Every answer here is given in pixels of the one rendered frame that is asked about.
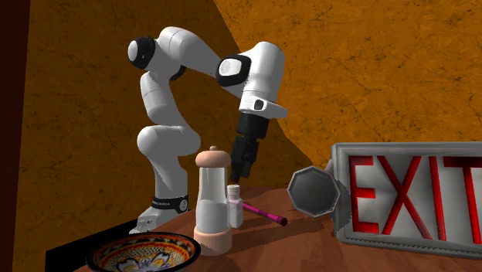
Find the magenta pen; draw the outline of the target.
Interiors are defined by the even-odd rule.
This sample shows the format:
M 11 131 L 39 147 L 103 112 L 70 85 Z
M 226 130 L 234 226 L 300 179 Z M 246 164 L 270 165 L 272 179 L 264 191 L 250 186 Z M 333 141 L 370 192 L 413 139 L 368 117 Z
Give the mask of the magenta pen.
M 262 209 L 255 208 L 255 207 L 250 206 L 250 205 L 245 204 L 245 203 L 243 203 L 243 208 L 247 209 L 248 211 L 250 211 L 252 213 L 255 213 L 259 216 L 266 217 L 266 218 L 280 224 L 281 226 L 286 226 L 288 224 L 287 218 L 285 218 L 283 216 L 277 216 L 277 215 L 274 215 L 272 213 L 268 213 L 266 211 L 263 211 Z

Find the grey octagonal sign base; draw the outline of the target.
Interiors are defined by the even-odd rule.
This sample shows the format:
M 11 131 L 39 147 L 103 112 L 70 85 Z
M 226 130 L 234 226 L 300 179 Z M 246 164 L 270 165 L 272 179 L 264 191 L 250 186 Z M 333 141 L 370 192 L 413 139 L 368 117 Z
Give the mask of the grey octagonal sign base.
M 341 194 L 334 176 L 315 166 L 293 173 L 287 193 L 296 210 L 314 218 L 334 212 Z

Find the patterned ceramic bowl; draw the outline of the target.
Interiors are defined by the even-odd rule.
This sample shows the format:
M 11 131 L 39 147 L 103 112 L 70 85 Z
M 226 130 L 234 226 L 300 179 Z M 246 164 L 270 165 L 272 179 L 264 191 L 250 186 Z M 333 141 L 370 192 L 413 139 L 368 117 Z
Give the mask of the patterned ceramic bowl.
M 94 247 L 86 263 L 93 272 L 182 272 L 200 253 L 199 243 L 189 236 L 135 233 Z

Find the grey sign with red letters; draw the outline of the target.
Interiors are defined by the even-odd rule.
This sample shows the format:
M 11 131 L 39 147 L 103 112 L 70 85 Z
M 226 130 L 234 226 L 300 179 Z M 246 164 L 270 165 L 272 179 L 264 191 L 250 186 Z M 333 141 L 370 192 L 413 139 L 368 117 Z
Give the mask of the grey sign with red letters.
M 326 169 L 342 243 L 482 260 L 482 141 L 337 143 Z

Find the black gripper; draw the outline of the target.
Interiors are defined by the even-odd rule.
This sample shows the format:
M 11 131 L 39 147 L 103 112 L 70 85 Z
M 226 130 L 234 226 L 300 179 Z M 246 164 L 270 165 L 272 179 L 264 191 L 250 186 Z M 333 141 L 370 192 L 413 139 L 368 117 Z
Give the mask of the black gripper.
M 241 113 L 236 131 L 237 136 L 231 154 L 231 172 L 229 180 L 238 183 L 240 178 L 248 178 L 256 160 L 259 142 L 266 137 L 270 120 L 255 114 Z

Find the black robot stand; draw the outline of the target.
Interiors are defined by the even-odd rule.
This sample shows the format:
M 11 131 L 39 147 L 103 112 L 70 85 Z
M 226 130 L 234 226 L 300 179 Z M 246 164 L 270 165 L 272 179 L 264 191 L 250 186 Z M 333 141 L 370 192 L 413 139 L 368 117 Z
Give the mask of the black robot stand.
M 45 272 L 74 272 L 86 264 L 86 255 L 98 243 L 127 235 L 137 224 L 133 219 L 82 239 L 46 251 Z

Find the small white pink bottle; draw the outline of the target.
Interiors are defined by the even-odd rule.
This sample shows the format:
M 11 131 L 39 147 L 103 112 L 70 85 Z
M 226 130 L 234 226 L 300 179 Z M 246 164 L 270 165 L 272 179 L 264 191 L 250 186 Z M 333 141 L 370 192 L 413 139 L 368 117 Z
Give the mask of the small white pink bottle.
M 240 187 L 237 184 L 227 186 L 229 204 L 229 224 L 238 229 L 243 223 L 243 200 L 240 198 Z

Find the salt grinder with tan cap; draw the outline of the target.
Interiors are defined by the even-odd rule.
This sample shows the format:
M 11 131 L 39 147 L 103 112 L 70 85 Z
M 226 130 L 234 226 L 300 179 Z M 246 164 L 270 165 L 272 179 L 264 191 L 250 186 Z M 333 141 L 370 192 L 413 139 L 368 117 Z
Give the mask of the salt grinder with tan cap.
M 197 154 L 195 163 L 199 167 L 199 193 L 194 239 L 200 244 L 201 255 L 222 255 L 232 247 L 226 192 L 230 156 L 211 146 L 209 150 Z

